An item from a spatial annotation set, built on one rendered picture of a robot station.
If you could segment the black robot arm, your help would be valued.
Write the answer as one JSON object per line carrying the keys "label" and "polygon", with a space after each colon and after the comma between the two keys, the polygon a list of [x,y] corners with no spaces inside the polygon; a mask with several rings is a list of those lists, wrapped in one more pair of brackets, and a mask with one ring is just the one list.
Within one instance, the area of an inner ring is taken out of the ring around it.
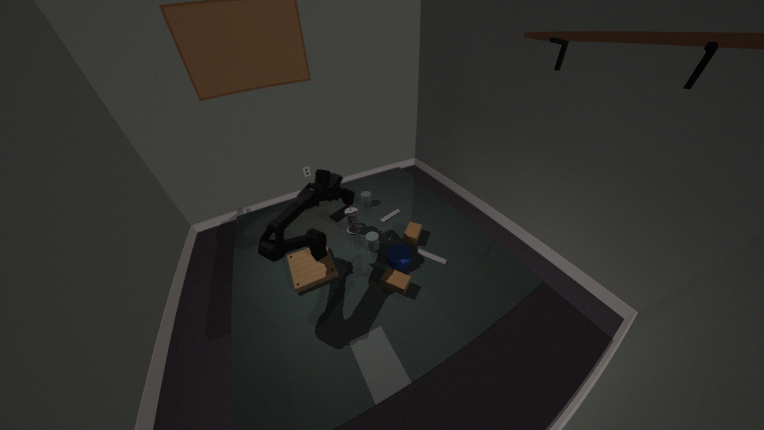
{"label": "black robot arm", "polygon": [[[331,173],[327,170],[318,169],[316,171],[315,183],[308,183],[304,189],[297,195],[297,199],[289,205],[281,214],[270,221],[267,230],[263,233],[259,241],[258,252],[271,261],[282,259],[286,252],[294,251],[303,247],[309,247],[311,255],[316,262],[327,256],[326,234],[315,229],[307,230],[305,235],[293,237],[284,240],[284,230],[287,228],[304,210],[319,206],[319,201],[325,201],[330,198],[330,190],[326,186],[340,190],[340,182],[343,177]],[[310,190],[313,189],[313,190]],[[269,240],[269,237],[275,233],[275,240]]]}

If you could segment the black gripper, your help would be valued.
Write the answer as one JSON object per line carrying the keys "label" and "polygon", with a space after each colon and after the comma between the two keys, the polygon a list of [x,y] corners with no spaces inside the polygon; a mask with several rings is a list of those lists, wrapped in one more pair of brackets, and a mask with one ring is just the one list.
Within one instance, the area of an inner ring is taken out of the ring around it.
{"label": "black gripper", "polygon": [[353,191],[348,190],[346,188],[340,188],[339,190],[329,186],[326,186],[326,187],[330,190],[330,198],[328,199],[328,201],[332,201],[333,199],[337,201],[338,198],[341,198],[344,204],[347,204],[347,205],[353,204],[354,195],[355,195]]}

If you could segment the grey flat bar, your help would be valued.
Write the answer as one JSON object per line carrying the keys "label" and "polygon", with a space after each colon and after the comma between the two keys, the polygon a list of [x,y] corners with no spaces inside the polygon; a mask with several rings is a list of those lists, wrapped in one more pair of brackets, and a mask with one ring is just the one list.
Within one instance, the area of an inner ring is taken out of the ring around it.
{"label": "grey flat bar", "polygon": [[385,221],[387,221],[388,219],[392,218],[393,216],[395,216],[399,212],[401,212],[401,210],[396,209],[395,211],[391,212],[390,214],[388,214],[385,217],[383,217],[382,219],[380,219],[380,221],[384,223]]}
{"label": "grey flat bar", "polygon": [[418,255],[420,254],[420,255],[422,255],[422,256],[424,256],[424,257],[427,257],[427,258],[429,258],[429,259],[431,259],[431,260],[434,260],[434,261],[436,261],[436,262],[439,262],[439,263],[441,263],[442,265],[445,265],[445,264],[446,264],[446,262],[447,262],[447,260],[445,260],[445,259],[443,259],[443,258],[441,258],[441,257],[439,257],[439,256],[437,256],[437,255],[434,255],[434,254],[432,254],[432,253],[429,253],[429,252],[427,252],[427,251],[425,251],[425,252],[424,252],[424,251],[422,251],[421,249],[419,249],[419,250],[418,250],[417,254],[418,254]]}

